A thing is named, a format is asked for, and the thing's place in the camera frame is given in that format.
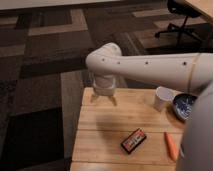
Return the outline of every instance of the paper cup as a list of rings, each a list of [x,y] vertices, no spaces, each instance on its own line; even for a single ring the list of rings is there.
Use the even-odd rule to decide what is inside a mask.
[[[158,87],[155,92],[154,108],[161,112],[169,103],[172,102],[174,93],[171,89]]]

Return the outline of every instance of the chair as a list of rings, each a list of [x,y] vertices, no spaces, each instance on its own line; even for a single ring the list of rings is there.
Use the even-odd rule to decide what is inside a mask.
[[[175,33],[176,32],[176,33],[178,33],[177,45],[180,43],[180,40],[181,40],[181,37],[183,34],[186,34],[201,43],[202,40],[196,34],[194,34],[194,29],[186,28],[186,23],[187,23],[187,20],[189,17],[196,18],[196,17],[199,17],[201,14],[199,12],[195,11],[193,8],[187,6],[186,4],[178,2],[177,0],[168,0],[167,7],[171,13],[185,15],[186,17],[181,26],[177,26],[175,24],[170,23],[167,27],[167,30],[157,32],[155,34],[155,37],[159,38],[161,33]]]

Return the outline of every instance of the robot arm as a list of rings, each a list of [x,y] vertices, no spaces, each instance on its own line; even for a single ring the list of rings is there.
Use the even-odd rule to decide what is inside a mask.
[[[113,74],[187,93],[202,92],[187,121],[176,170],[213,169],[212,54],[123,57],[120,48],[110,43],[89,54],[86,63],[94,73],[93,86],[98,95],[113,95]]]
[[[114,93],[113,74],[192,94],[199,94],[213,80],[211,54],[121,55],[114,43],[88,55],[86,63],[94,73],[94,90],[98,95]]]

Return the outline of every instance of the carrot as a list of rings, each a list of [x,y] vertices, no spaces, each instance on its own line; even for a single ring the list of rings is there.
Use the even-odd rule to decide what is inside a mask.
[[[167,148],[169,151],[170,158],[176,162],[178,158],[178,149],[177,146],[172,138],[172,136],[168,132],[164,132]]]

